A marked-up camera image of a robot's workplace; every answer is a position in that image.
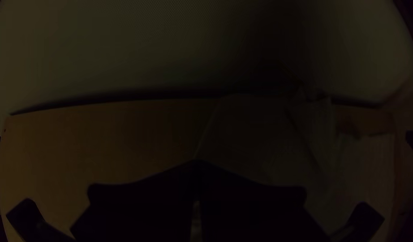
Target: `white ceiling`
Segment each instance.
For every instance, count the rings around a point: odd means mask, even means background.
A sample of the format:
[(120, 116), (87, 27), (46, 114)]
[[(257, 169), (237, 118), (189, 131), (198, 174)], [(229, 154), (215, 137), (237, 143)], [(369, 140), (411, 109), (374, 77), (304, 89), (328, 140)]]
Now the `white ceiling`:
[[(260, 26), (267, 34), (253, 43)], [(2, 0), (0, 131), (9, 113), (54, 100), (229, 85), (260, 50), (367, 102), (413, 79), (413, 44), (391, 1)]]

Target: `beige surface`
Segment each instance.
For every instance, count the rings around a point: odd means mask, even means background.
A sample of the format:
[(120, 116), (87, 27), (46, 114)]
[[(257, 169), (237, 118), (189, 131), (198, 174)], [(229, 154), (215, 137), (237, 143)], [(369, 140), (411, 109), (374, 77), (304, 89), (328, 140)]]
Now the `beige surface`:
[[(2, 214), (28, 197), (70, 235), (91, 183), (133, 182), (192, 159), (215, 103), (121, 102), (10, 117), (0, 148)], [(3, 222), (8, 240), (21, 241)]]
[(9, 113), (44, 102), (227, 86), (250, 51), (340, 97), (381, 102), (413, 83), (391, 0), (2, 0), (0, 134)]

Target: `wooden panel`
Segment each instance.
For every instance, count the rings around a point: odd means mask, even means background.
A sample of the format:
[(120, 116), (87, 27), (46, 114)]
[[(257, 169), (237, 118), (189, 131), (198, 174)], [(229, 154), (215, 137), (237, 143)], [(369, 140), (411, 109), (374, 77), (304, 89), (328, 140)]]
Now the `wooden panel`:
[[(71, 235), (90, 184), (133, 182), (192, 159), (215, 104), (134, 101), (9, 117), (0, 147), (2, 214), (29, 197)], [(21, 241), (2, 217), (8, 240)]]

